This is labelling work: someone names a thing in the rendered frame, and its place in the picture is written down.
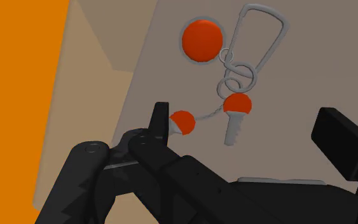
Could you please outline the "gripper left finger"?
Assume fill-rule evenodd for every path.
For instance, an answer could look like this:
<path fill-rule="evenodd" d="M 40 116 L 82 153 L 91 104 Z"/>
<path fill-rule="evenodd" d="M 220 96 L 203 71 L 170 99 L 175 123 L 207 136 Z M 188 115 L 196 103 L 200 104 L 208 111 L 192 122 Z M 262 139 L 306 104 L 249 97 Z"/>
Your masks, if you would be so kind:
<path fill-rule="evenodd" d="M 119 195 L 134 193 L 159 224 L 191 224 L 196 211 L 163 180 L 179 156 L 167 147 L 169 104 L 157 102 L 148 128 L 110 148 L 85 141 L 70 151 L 35 224 L 106 224 Z"/>

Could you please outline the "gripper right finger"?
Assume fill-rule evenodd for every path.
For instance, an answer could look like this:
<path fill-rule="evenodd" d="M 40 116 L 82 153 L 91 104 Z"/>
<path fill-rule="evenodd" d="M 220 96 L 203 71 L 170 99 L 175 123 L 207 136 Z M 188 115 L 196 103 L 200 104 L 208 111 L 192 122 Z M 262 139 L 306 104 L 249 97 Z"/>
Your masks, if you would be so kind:
<path fill-rule="evenodd" d="M 358 182 L 358 126 L 354 122 L 335 108 L 322 107 L 311 139 L 347 181 Z"/>

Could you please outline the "red and grey keychain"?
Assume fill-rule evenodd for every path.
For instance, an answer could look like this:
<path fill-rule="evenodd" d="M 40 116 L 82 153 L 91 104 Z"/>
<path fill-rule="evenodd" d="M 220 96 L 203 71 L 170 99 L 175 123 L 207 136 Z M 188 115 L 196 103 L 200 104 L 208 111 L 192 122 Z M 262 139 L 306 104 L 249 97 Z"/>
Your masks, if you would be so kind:
<path fill-rule="evenodd" d="M 234 61 L 233 49 L 242 23 L 249 11 L 266 13 L 281 24 L 277 37 L 256 66 L 252 66 L 248 62 Z M 206 120 L 224 112 L 228 115 L 224 145 L 235 145 L 244 116 L 249 114 L 252 109 L 252 101 L 247 92 L 256 85 L 258 73 L 282 42 L 289 28 L 289 21 L 277 10 L 262 4 L 250 3 L 242 7 L 227 48 L 223 46 L 222 29 L 212 20 L 197 18 L 186 25 L 181 35 L 181 50 L 185 56 L 197 63 L 219 59 L 225 68 L 224 76 L 216 86 L 216 93 L 223 103 L 208 115 L 194 116 L 183 110 L 172 113 L 169 117 L 169 134 L 188 135 L 194 130 L 197 121 Z"/>

